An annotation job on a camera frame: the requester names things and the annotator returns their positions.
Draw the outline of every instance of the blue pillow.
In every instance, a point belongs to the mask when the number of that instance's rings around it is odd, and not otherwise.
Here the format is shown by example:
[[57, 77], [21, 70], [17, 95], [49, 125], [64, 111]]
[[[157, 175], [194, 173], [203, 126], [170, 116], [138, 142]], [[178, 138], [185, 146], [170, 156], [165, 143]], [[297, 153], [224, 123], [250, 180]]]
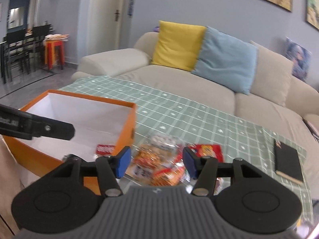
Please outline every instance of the blue pillow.
[[257, 54], [256, 46], [207, 27], [192, 73], [248, 95], [256, 72]]

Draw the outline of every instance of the blue gripper pad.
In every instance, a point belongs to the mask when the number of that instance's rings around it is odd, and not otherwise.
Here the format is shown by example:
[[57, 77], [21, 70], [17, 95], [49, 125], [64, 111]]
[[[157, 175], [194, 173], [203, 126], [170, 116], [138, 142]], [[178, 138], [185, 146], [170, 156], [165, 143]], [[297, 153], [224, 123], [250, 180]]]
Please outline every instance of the blue gripper pad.
[[116, 156], [117, 166], [115, 167], [115, 177], [120, 179], [124, 176], [126, 169], [131, 162], [131, 148], [124, 147]]
[[191, 151], [191, 149], [185, 147], [183, 149], [183, 162], [192, 179], [198, 178], [198, 171], [196, 169], [196, 159], [198, 157]]

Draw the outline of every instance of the black round disc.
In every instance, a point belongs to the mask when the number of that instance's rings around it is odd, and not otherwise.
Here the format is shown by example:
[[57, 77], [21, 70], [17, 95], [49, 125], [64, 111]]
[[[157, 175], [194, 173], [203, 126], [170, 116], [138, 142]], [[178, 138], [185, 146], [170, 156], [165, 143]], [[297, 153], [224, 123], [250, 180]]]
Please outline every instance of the black round disc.
[[231, 225], [255, 234], [275, 234], [299, 219], [302, 205], [292, 191], [271, 179], [246, 178], [216, 196], [216, 210]]
[[21, 228], [54, 234], [85, 224], [98, 207], [98, 197], [80, 183], [50, 178], [20, 192], [12, 202], [12, 215]]

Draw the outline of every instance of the beige sofa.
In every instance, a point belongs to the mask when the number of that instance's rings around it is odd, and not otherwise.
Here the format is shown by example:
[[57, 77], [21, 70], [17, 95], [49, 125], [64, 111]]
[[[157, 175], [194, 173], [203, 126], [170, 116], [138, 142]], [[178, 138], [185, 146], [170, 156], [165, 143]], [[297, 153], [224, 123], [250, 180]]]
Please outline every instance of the beige sofa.
[[254, 43], [259, 47], [258, 66], [247, 96], [187, 71], [150, 65], [157, 39], [158, 33], [150, 32], [133, 49], [84, 57], [72, 80], [93, 75], [129, 80], [269, 128], [307, 150], [304, 171], [312, 198], [319, 199], [319, 144], [302, 120], [310, 120], [319, 129], [319, 93], [291, 76], [289, 60]]

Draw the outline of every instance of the orange box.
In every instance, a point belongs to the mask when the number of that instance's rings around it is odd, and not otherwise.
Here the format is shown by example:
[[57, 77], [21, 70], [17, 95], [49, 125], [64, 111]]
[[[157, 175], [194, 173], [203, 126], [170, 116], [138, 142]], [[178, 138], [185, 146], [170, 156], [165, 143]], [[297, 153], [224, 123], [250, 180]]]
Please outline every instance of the orange box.
[[[134, 103], [48, 90], [21, 110], [68, 122], [75, 128], [75, 136], [70, 141], [48, 137], [24, 140], [4, 136], [18, 164], [40, 177], [59, 166], [64, 155], [74, 154], [92, 162], [98, 144], [115, 145], [113, 155], [133, 144]], [[84, 185], [99, 194], [96, 177], [85, 177]]]

